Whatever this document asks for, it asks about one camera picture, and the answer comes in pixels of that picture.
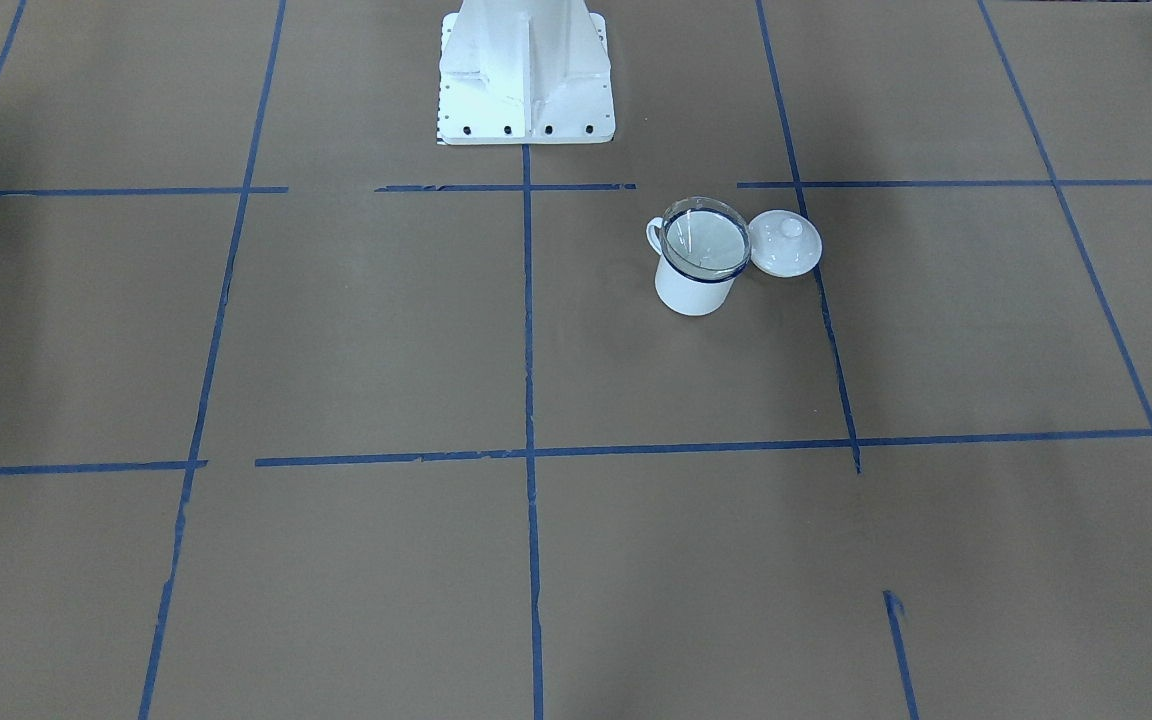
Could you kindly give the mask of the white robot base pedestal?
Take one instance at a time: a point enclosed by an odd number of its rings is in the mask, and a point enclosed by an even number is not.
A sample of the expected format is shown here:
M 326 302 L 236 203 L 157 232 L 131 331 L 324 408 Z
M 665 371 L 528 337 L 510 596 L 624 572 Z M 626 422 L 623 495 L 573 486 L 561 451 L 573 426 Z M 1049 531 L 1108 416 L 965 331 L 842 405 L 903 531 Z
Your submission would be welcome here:
M 438 90 L 444 145 L 616 136 L 608 26 L 585 1 L 463 1 L 442 18 Z

